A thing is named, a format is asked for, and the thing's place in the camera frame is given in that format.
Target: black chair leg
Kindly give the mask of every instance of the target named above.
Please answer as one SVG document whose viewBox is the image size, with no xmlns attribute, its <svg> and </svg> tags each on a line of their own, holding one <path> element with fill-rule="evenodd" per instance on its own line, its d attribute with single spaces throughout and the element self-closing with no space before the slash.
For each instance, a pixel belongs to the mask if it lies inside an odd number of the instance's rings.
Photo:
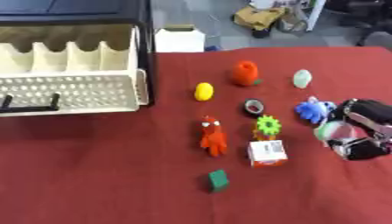
<svg viewBox="0 0 392 224">
<path fill-rule="evenodd" d="M 364 46 L 368 37 L 376 31 L 377 31 L 376 26 L 374 26 L 370 29 L 366 29 L 365 32 L 362 34 L 362 36 L 360 36 L 360 40 L 358 40 L 358 42 L 356 43 L 356 46 Z"/>
</svg>

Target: green gear toy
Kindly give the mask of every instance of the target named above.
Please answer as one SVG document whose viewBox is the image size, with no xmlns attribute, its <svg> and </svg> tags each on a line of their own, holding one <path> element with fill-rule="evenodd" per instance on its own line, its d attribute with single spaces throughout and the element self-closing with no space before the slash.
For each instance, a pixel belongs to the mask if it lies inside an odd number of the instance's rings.
<svg viewBox="0 0 392 224">
<path fill-rule="evenodd" d="M 276 136 L 280 133 L 282 124 L 271 115 L 257 118 L 257 129 L 265 136 Z"/>
</svg>

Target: chair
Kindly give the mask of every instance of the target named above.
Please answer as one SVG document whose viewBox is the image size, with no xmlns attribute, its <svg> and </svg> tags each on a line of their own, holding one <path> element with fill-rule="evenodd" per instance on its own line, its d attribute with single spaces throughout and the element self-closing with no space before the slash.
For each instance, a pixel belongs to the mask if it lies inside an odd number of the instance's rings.
<svg viewBox="0 0 392 224">
<path fill-rule="evenodd" d="M 367 38 L 374 32 L 387 32 L 392 35 L 392 0 L 353 0 L 347 3 L 350 14 L 340 22 L 363 29 L 357 46 L 364 46 Z"/>
</svg>

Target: red octopus toy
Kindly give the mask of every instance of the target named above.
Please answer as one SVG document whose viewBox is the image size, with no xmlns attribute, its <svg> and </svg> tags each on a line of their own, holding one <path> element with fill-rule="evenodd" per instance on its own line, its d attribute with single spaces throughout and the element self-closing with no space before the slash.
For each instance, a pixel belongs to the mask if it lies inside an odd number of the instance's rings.
<svg viewBox="0 0 392 224">
<path fill-rule="evenodd" d="M 211 116 L 204 116 L 201 125 L 203 126 L 203 137 L 200 146 L 208 148 L 212 157 L 226 154 L 228 150 L 226 134 L 222 132 L 221 123 Z"/>
</svg>

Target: orange toy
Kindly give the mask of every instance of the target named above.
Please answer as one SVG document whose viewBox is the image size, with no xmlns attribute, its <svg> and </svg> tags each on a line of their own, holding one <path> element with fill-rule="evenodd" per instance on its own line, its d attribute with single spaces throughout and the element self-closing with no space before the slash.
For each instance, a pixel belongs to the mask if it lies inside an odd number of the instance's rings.
<svg viewBox="0 0 392 224">
<path fill-rule="evenodd" d="M 204 116 L 202 121 L 203 137 L 200 146 L 208 148 L 212 157 L 218 157 L 220 154 L 226 154 L 228 145 L 226 143 L 226 134 L 222 132 L 221 124 L 211 116 Z"/>
<path fill-rule="evenodd" d="M 244 87 L 260 84 L 257 65 L 252 61 L 239 62 L 234 67 L 233 81 Z"/>
</svg>

